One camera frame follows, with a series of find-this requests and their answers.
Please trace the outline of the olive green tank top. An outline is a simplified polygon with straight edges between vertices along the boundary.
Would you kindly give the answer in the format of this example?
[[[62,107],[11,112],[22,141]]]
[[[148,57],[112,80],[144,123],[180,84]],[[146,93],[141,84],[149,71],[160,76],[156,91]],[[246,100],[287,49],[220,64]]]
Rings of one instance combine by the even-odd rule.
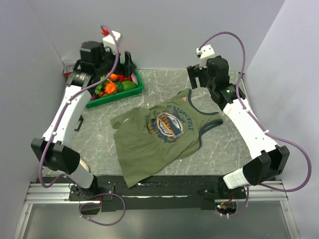
[[[174,160],[200,149],[201,137],[223,124],[220,113],[205,113],[191,101],[191,89],[149,109],[133,108],[111,119],[118,161],[128,188]]]

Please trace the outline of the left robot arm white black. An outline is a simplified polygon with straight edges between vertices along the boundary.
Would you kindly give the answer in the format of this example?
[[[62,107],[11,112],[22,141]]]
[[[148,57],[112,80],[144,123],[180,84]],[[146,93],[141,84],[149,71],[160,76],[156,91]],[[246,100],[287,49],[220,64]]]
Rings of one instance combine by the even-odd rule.
[[[130,56],[120,62],[119,45],[116,41],[104,45],[102,42],[87,41],[80,48],[80,59],[68,76],[59,109],[41,138],[34,138],[31,148],[39,160],[38,179],[44,188],[43,167],[60,172],[58,179],[64,178],[74,184],[87,200],[98,196],[97,177],[86,169],[78,152],[71,149],[72,134],[81,114],[91,100],[95,88],[109,79],[110,75],[135,70]]]

